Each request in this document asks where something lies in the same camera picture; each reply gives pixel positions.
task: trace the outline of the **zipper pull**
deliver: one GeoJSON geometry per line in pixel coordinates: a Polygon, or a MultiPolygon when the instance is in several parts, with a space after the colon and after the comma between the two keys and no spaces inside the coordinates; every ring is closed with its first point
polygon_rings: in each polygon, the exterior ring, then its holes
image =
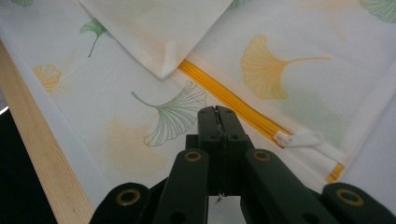
{"type": "Polygon", "coordinates": [[[273,138],[280,147],[312,147],[324,142],[324,135],[319,132],[290,135],[278,131],[273,138]]]}

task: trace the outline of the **zipper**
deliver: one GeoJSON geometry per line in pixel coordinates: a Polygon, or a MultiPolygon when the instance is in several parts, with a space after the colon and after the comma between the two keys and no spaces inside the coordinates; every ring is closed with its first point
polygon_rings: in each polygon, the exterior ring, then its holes
{"type": "MultiPolygon", "coordinates": [[[[265,117],[257,110],[252,108],[250,105],[245,103],[241,98],[233,94],[226,87],[218,83],[214,78],[204,72],[202,69],[197,67],[195,64],[183,60],[178,66],[178,69],[185,75],[190,77],[201,87],[209,91],[212,95],[223,102],[227,107],[233,110],[240,118],[246,121],[250,126],[256,129],[259,133],[264,135],[267,139],[277,144],[279,147],[293,147],[302,144],[300,141],[295,141],[293,138],[297,135],[293,135],[288,130],[284,129],[271,119],[265,117]]],[[[310,143],[320,143],[322,136],[317,133],[309,134],[304,136],[304,141],[310,143]]],[[[326,181],[332,183],[336,181],[344,170],[344,166],[338,163],[328,176],[326,181]]]]}

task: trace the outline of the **yellow zipper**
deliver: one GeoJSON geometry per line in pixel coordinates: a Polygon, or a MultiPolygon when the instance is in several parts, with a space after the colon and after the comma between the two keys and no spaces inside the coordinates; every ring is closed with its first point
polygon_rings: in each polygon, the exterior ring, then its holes
{"type": "MultiPolygon", "coordinates": [[[[201,85],[204,89],[212,93],[216,98],[222,101],[227,107],[233,110],[239,117],[244,119],[248,124],[255,128],[259,133],[277,144],[274,135],[282,132],[291,135],[291,132],[282,128],[272,120],[259,113],[257,110],[246,104],[241,98],[233,94],[230,90],[218,83],[214,78],[201,70],[195,64],[184,60],[178,66],[178,69],[201,85]]],[[[332,173],[327,178],[328,183],[332,183],[340,177],[344,170],[342,164],[337,164],[332,173]]]]}

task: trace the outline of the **yellow ginkgo leaf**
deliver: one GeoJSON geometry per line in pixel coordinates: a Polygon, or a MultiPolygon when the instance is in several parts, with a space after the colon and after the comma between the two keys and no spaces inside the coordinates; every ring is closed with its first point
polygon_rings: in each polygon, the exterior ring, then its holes
{"type": "Polygon", "coordinates": [[[33,68],[33,72],[49,94],[59,84],[62,75],[61,71],[52,64],[38,65],[33,68]]]}
{"type": "Polygon", "coordinates": [[[285,67],[294,62],[329,58],[303,58],[291,61],[278,59],[267,47],[267,37],[254,37],[241,59],[245,84],[262,99],[282,100],[289,95],[283,90],[281,76],[285,67]]]}

